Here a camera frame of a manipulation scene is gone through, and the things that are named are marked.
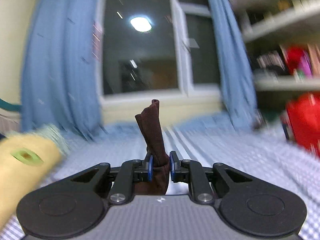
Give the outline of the maroon vintage sweatshirt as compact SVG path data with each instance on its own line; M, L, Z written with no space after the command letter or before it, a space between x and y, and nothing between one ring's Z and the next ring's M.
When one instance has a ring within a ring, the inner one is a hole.
M153 99L151 105L135 116L147 145L147 155L153 155L152 181L135 184L135 194L165 195L169 185L170 161L165 152L161 124L159 121L159 101Z

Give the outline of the dark folded clothes on shelf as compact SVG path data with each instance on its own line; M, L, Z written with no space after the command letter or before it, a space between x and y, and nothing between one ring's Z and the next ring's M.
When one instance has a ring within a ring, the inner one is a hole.
M287 74L285 64L279 53L275 50L256 58L259 67L277 75Z

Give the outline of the right blue star curtain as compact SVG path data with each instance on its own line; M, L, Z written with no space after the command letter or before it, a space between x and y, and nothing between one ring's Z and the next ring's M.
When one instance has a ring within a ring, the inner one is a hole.
M253 74L228 0L208 0L217 48L223 103L234 128L252 129L257 114Z

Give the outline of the blue star curtain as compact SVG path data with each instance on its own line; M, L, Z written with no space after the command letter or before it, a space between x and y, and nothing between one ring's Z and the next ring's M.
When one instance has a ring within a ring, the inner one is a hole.
M97 0L38 0L21 79L23 131L52 124L87 140L103 132L93 51Z
M257 114L253 74L228 0L208 0L217 48L223 103L234 128L252 129Z

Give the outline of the yellow avocado print quilt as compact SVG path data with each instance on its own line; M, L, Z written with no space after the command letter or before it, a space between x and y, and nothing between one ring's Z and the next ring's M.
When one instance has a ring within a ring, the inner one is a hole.
M1 228L16 212L19 201L33 191L67 153L67 142L54 125L5 135L1 140Z

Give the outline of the left blue star curtain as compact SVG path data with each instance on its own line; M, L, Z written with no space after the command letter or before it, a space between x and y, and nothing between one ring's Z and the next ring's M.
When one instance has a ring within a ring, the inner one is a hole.
M97 0L38 0L21 79L23 131L52 124L87 140L103 132L93 51Z

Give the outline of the white framed window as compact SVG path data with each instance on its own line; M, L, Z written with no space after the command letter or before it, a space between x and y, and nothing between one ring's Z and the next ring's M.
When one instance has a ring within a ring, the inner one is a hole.
M219 100L208 0L98 0L101 97Z

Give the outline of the red shopping bag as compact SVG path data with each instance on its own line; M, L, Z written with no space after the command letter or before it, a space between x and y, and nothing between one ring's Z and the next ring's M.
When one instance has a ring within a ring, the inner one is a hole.
M319 92L289 101L286 112L296 143L319 158Z

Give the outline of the teal trimmed headboard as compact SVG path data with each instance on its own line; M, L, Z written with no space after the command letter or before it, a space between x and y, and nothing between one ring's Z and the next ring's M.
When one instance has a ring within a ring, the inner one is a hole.
M20 131L21 105L11 104L2 99L1 102L1 134Z

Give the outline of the pink handbag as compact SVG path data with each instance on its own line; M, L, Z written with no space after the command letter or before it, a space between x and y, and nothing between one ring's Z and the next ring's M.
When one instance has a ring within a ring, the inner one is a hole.
M312 77L310 58L305 50L300 58L298 69L303 72L304 76Z

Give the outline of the red cloth on shelf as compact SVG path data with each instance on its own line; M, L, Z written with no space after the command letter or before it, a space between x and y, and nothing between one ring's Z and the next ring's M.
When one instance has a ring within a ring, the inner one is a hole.
M300 59L304 55L304 50L301 47L291 46L286 50L286 64L290 75L298 69Z

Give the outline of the white wall shelf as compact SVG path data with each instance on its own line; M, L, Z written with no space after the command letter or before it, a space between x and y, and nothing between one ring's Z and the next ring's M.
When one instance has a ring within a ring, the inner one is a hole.
M252 53L319 44L319 0L229 0Z

